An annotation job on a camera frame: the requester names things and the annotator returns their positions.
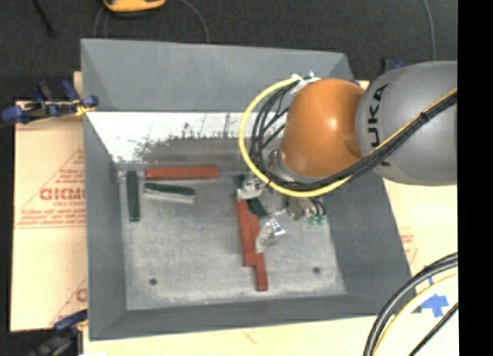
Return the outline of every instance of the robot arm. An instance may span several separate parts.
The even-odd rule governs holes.
[[[249,178],[250,192],[256,184],[257,196],[267,189],[293,203],[368,170],[399,183],[456,183],[456,84],[456,62],[427,62],[386,72],[366,91],[339,79],[296,77],[271,86],[240,126],[240,150],[257,181]],[[264,99],[247,150],[245,125]],[[276,123],[282,124],[270,131]]]

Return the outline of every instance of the white cable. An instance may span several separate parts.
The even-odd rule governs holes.
[[[190,8],[195,13],[195,15],[197,15],[199,17],[199,19],[203,25],[203,30],[206,33],[206,43],[210,43],[209,28],[207,27],[206,21],[204,20],[202,14],[197,10],[197,8],[195,8],[193,5],[191,5],[187,0],[178,0],[178,1],[185,4],[188,8]]]
[[[433,20],[431,19],[431,12],[430,12],[430,7],[428,6],[428,1],[427,0],[422,0],[424,8],[426,10],[426,16],[428,17],[428,24],[430,25],[430,36],[431,36],[431,55],[433,57],[433,60],[437,59],[437,50],[436,50],[436,45],[434,41],[434,24]]]

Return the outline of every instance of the cable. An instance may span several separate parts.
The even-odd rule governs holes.
[[[428,120],[432,119],[441,111],[447,109],[449,106],[457,102],[457,88],[452,89],[440,99],[436,100],[425,108],[421,113],[417,114],[413,119],[404,124],[400,129],[391,134],[385,141],[382,142],[377,148],[371,151],[363,159],[356,162],[354,165],[349,166],[345,170],[339,173],[318,180],[312,183],[289,183],[286,180],[279,178],[276,174],[271,173],[263,162],[262,145],[263,145],[263,123],[267,118],[267,113],[273,107],[275,101],[273,98],[278,97],[279,89],[287,86],[292,86],[294,83],[300,83],[302,79],[300,77],[286,79],[278,82],[271,87],[262,91],[245,110],[243,117],[240,121],[240,131],[238,135],[240,152],[248,165],[250,170],[268,186],[272,187],[276,191],[293,197],[313,197],[320,196],[325,193],[329,193],[332,190],[337,189],[350,179],[354,179],[357,176],[366,173],[373,169],[377,164],[381,163],[385,158],[389,157],[399,146],[401,146],[406,139],[408,139],[413,133],[415,133],[420,127],[422,127]],[[252,113],[253,109],[259,104],[259,102],[273,94],[267,102],[263,105],[262,109],[257,115],[256,122],[254,124],[252,132],[252,146],[250,147],[250,154],[247,152],[245,145],[245,125]],[[260,128],[259,136],[256,135],[257,129]]]
[[[367,337],[367,342],[364,348],[364,356],[373,356],[374,349],[377,347],[379,338],[384,331],[385,325],[390,320],[392,314],[398,309],[400,302],[406,298],[410,291],[419,284],[426,281],[428,278],[433,277],[441,272],[450,270],[458,266],[458,253],[447,255],[440,260],[435,261],[430,266],[421,270],[418,274],[412,277],[406,284],[404,284],[392,298],[384,305],[378,314],[375,322]]]
[[[453,273],[444,278],[441,278],[437,282],[419,292],[406,305],[404,305],[399,313],[395,315],[394,319],[390,321],[387,327],[382,331],[372,355],[378,355],[379,350],[382,349],[382,344],[388,338],[389,334],[395,330],[397,324],[400,323],[405,316],[409,315],[412,311],[422,305],[428,298],[431,297],[433,293],[437,293],[439,289],[449,285],[451,280],[455,279],[457,275],[457,273]]]
[[[426,16],[428,17],[428,24],[430,25],[430,36],[431,36],[431,55],[433,57],[433,60],[437,59],[437,51],[436,51],[436,45],[435,45],[435,40],[434,40],[434,23],[433,20],[431,19],[431,12],[430,12],[430,7],[428,6],[428,1],[427,0],[422,0],[424,9],[426,11]]]
[[[451,309],[440,319],[440,321],[426,334],[421,342],[416,345],[409,356],[415,356],[439,331],[445,324],[454,316],[459,309],[459,303],[455,303]]]
[[[194,13],[195,15],[198,16],[198,18],[200,19],[200,21],[202,22],[202,25],[203,25],[203,30],[204,32],[206,33],[206,43],[210,43],[210,34],[209,34],[209,28],[207,27],[207,24],[206,24],[206,21],[204,20],[202,14],[197,10],[197,8],[195,8],[192,4],[190,4],[187,0],[178,0],[178,1],[181,1],[183,4],[185,4],[188,8],[190,8]]]

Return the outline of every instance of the gray bin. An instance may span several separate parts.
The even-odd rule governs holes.
[[[169,42],[83,39],[91,339],[256,327],[377,313],[409,279],[382,179],[369,173],[324,197],[327,222],[286,221],[266,252],[270,289],[242,267],[233,206],[237,121],[292,73],[350,79],[345,55]],[[130,222],[124,174],[156,165],[217,165],[189,181],[184,206],[140,196]]]

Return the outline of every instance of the black cable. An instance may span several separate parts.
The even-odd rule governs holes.
[[[324,204],[319,199],[310,197],[309,200],[317,208],[317,216],[327,214],[327,208],[325,208]]]
[[[459,309],[459,303],[455,303],[453,307],[440,319],[440,321],[424,336],[421,342],[416,345],[409,356],[415,356],[439,331],[445,324],[454,316]]]
[[[317,199],[311,197],[310,199],[310,202],[313,204],[314,208],[315,208],[315,216],[316,217],[319,217],[321,215],[321,210],[320,210],[320,205],[317,204]]]
[[[458,254],[450,254],[443,257],[440,260],[435,261],[430,266],[421,270],[418,274],[412,277],[404,286],[402,286],[392,298],[385,304],[380,313],[378,314],[373,327],[368,335],[367,342],[364,348],[364,356],[372,356],[377,346],[378,339],[380,338],[382,331],[385,328],[388,320],[392,314],[398,309],[399,304],[406,298],[406,296],[413,291],[413,289],[419,284],[426,281],[428,278],[433,277],[436,274],[450,270],[451,268],[458,266]]]
[[[43,8],[41,4],[39,4],[38,0],[31,0],[32,4],[35,6],[36,11],[38,12],[39,16],[41,17],[41,20],[43,24],[46,27],[46,32],[48,34],[48,37],[56,37],[58,33],[56,30],[53,28],[52,24],[49,22],[48,18],[46,17],[45,11],[43,11]]]

